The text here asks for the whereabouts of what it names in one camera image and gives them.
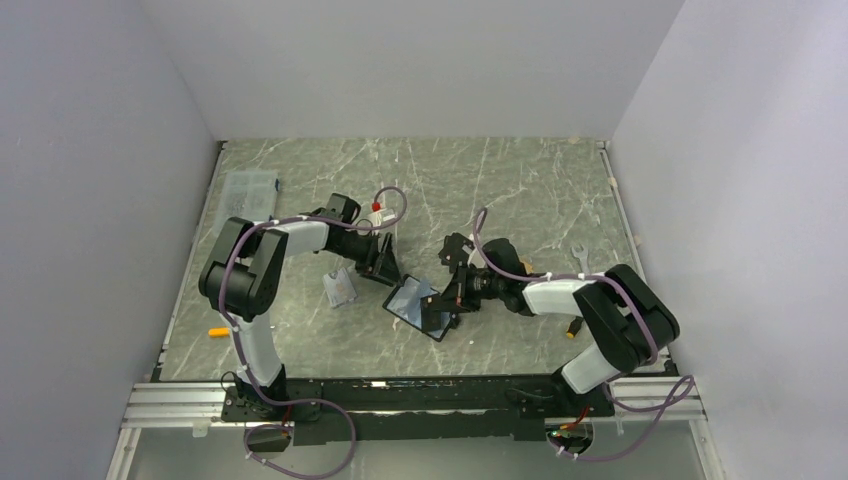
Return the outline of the black credit card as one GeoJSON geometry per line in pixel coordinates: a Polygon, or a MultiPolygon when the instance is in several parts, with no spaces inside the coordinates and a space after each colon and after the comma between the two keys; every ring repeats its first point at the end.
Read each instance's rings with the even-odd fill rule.
{"type": "Polygon", "coordinates": [[[451,328],[457,319],[455,304],[440,295],[429,295],[420,300],[421,329],[423,332],[438,333],[451,328]]]}

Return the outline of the black leather card holder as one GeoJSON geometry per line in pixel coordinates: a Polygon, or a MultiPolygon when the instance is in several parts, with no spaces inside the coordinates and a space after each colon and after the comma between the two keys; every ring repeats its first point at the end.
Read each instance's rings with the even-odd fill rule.
{"type": "Polygon", "coordinates": [[[440,306],[441,293],[428,280],[406,274],[383,302],[382,308],[430,339],[441,342],[460,323],[458,313],[440,306]]]}

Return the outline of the black card sleeve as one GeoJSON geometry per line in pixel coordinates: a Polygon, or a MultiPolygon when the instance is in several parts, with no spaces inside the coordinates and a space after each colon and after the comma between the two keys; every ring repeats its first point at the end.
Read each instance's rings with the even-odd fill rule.
{"type": "Polygon", "coordinates": [[[443,266],[449,268],[450,272],[455,272],[458,267],[468,264],[473,252],[473,241],[461,233],[454,232],[444,238],[442,249],[438,252],[438,258],[443,266]]]}

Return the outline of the clear plastic screw box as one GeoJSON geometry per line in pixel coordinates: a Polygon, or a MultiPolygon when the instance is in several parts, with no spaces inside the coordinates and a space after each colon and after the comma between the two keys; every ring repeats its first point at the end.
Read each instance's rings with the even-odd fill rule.
{"type": "Polygon", "coordinates": [[[276,171],[234,171],[225,176],[213,229],[218,232],[230,217],[264,222],[275,212],[279,193],[276,171]]]}

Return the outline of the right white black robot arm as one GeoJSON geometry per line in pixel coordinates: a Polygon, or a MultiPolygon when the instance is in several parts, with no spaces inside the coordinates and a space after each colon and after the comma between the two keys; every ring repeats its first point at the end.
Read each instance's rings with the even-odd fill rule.
{"type": "Polygon", "coordinates": [[[590,391],[606,381],[652,363],[680,335],[669,308],[625,264],[584,277],[533,274],[507,239],[481,244],[459,233],[445,238],[439,259],[451,273],[448,286],[441,293],[423,286],[411,304],[425,332],[479,310],[485,300],[499,300],[523,316],[583,320],[593,342],[557,370],[550,391],[553,406],[564,415],[578,413],[590,391]]]}

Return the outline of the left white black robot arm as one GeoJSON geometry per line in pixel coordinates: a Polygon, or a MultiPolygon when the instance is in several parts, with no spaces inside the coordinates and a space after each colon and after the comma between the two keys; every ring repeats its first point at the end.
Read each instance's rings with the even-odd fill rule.
{"type": "Polygon", "coordinates": [[[262,222],[227,219],[200,273],[198,289],[231,331],[238,377],[254,387],[248,407],[264,420],[279,417],[287,392],[277,385],[285,367],[271,337],[267,312],[275,302],[287,259],[326,251],[350,260],[362,277],[393,286],[401,279],[390,228],[408,209],[374,197],[368,209],[334,193],[327,204],[292,217],[262,222]]]}

